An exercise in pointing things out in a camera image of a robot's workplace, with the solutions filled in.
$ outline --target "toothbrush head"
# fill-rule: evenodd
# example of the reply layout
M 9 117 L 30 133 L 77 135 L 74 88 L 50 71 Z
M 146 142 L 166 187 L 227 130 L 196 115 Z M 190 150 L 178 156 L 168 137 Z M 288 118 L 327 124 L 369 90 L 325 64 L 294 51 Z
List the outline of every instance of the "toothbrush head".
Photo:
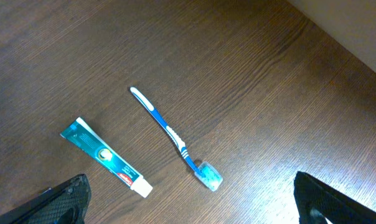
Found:
M 208 162 L 203 162 L 198 166 L 198 169 L 202 172 L 202 175 L 195 172 L 195 176 L 206 185 L 206 187 L 215 192 L 223 181 L 223 177 Z

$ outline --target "toothpaste label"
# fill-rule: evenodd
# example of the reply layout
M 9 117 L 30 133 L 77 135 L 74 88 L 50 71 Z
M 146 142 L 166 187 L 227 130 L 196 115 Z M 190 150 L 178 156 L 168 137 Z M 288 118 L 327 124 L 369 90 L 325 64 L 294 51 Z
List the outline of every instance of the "toothpaste label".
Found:
M 85 151 L 109 171 L 114 173 L 129 187 L 140 176 L 140 174 L 122 159 L 114 150 L 111 149 L 88 125 L 83 119 L 78 118 L 71 124 L 61 136 L 68 139 L 80 149 Z M 101 157 L 100 152 L 109 149 L 112 153 L 110 158 Z

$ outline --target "black object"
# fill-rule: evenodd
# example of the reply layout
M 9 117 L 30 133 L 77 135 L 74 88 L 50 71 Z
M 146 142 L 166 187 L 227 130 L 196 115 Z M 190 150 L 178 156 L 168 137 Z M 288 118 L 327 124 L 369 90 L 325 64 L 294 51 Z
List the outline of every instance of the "black object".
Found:
M 49 189 L 35 199 L 0 216 L 1 224 L 81 224 L 91 199 L 85 174 Z
M 376 212 L 305 172 L 296 174 L 294 199 L 301 224 L 376 223 Z

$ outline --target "beige wall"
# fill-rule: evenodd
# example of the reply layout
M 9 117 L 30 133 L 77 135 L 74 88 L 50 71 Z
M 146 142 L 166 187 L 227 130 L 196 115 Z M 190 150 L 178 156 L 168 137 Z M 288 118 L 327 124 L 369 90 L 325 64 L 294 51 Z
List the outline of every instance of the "beige wall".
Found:
M 376 72 L 376 0 L 288 0 Z

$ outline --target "wooden table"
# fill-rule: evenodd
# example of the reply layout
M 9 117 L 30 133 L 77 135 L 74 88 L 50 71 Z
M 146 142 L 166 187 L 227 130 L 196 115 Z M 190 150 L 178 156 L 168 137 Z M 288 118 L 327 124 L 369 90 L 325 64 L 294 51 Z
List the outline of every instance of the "wooden table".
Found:
M 59 136 L 78 116 L 147 199 Z M 376 74 L 287 2 L 0 1 L 0 214 L 86 173 L 87 223 L 297 223 L 298 170 L 376 211 Z

